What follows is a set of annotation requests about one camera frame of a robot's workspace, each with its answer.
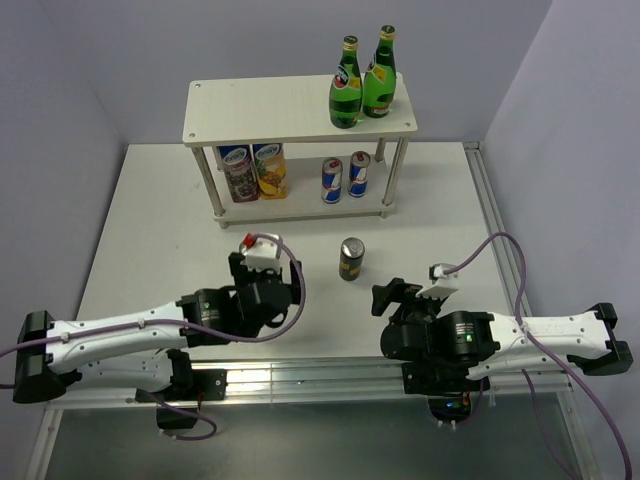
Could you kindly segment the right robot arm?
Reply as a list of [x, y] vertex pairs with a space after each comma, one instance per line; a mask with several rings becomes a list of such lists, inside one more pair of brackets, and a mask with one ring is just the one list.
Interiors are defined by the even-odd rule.
[[579, 369], [586, 376], [625, 373], [633, 363], [628, 344], [616, 339], [615, 309], [599, 303], [564, 317], [494, 312], [442, 314], [458, 289], [454, 275], [436, 275], [428, 287], [394, 278], [372, 288], [371, 313], [397, 307], [380, 337], [384, 357], [401, 363], [408, 394], [448, 396], [478, 391], [486, 377]]

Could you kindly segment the green glass bottle tall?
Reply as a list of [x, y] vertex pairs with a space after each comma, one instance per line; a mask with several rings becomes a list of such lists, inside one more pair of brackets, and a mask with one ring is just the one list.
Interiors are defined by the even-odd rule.
[[396, 90], [396, 66], [393, 42], [396, 29], [383, 25], [374, 56], [367, 67], [363, 84], [363, 113], [370, 118], [382, 118], [390, 110]]

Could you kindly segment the green glass bottle short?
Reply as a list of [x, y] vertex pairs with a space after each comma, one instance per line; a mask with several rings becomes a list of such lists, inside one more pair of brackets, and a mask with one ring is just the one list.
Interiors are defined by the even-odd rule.
[[362, 108], [363, 88], [357, 59], [359, 41], [354, 35], [343, 39], [342, 56], [331, 81], [329, 115], [340, 129], [356, 125]]

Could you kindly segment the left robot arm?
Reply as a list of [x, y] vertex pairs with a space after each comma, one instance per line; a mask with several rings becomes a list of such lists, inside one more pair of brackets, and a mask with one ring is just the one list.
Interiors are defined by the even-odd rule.
[[289, 281], [278, 257], [262, 268], [256, 256], [235, 252], [229, 267], [233, 284], [142, 312], [92, 321], [29, 313], [10, 349], [16, 356], [13, 401], [44, 403], [73, 386], [135, 388], [170, 401], [187, 397], [195, 386], [187, 349], [261, 343], [265, 327], [279, 337], [295, 323], [289, 307], [302, 308], [306, 300], [297, 259], [289, 262]]

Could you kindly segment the blue silver energy can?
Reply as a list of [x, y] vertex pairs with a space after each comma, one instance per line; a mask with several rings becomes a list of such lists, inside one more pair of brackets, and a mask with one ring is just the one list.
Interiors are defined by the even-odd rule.
[[321, 196], [325, 203], [334, 204], [341, 199], [343, 163], [337, 157], [329, 157], [322, 165]]

